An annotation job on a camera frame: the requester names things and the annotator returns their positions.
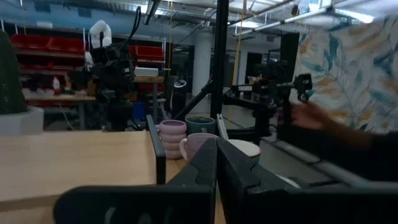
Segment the white container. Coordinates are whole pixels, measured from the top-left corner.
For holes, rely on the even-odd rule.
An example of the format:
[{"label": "white container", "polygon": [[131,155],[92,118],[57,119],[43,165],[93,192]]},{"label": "white container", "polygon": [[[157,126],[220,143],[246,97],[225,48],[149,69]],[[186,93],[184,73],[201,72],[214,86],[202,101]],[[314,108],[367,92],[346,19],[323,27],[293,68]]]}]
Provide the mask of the white container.
[{"label": "white container", "polygon": [[42,134],[44,110],[28,106],[28,111],[18,114],[0,115],[0,136]]}]

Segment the teal mug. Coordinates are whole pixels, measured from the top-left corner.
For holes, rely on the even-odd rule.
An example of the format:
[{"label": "teal mug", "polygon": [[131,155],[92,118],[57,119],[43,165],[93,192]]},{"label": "teal mug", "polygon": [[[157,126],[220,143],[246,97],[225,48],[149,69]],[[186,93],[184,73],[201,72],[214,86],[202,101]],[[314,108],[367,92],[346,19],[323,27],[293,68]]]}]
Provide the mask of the teal mug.
[{"label": "teal mug", "polygon": [[193,133],[210,133],[216,131],[216,120],[206,116],[191,116],[185,118],[188,134]]}]

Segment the black metal pole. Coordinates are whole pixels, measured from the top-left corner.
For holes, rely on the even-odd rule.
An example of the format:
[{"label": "black metal pole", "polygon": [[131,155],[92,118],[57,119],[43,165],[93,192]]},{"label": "black metal pole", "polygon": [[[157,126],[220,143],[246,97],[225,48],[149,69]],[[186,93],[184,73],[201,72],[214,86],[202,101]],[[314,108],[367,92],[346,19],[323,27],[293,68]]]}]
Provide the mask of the black metal pole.
[{"label": "black metal pole", "polygon": [[229,0],[217,0],[216,39],[214,45],[214,62],[212,76],[213,91],[211,94],[210,116],[214,119],[223,107],[223,81],[225,72],[226,33],[228,28]]}]

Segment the bottle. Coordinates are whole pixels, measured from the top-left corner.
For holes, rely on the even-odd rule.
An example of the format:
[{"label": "bottle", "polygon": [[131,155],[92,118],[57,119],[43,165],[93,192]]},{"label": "bottle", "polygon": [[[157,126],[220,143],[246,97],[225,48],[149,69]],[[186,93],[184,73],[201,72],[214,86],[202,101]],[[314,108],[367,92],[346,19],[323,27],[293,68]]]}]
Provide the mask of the bottle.
[{"label": "bottle", "polygon": [[52,80],[52,86],[54,89],[54,95],[60,95],[61,94],[60,80],[58,80],[57,77],[54,77],[54,79]]}]

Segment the human hand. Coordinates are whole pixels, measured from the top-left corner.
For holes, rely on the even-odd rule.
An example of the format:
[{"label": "human hand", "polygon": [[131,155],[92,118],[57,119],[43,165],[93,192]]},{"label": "human hand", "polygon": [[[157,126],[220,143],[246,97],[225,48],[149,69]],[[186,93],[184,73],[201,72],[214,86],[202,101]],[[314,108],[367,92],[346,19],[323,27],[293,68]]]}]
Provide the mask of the human hand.
[{"label": "human hand", "polygon": [[292,124],[294,126],[314,130],[326,130],[331,123],[331,119],[327,113],[315,103],[291,103],[290,105],[292,109]]}]

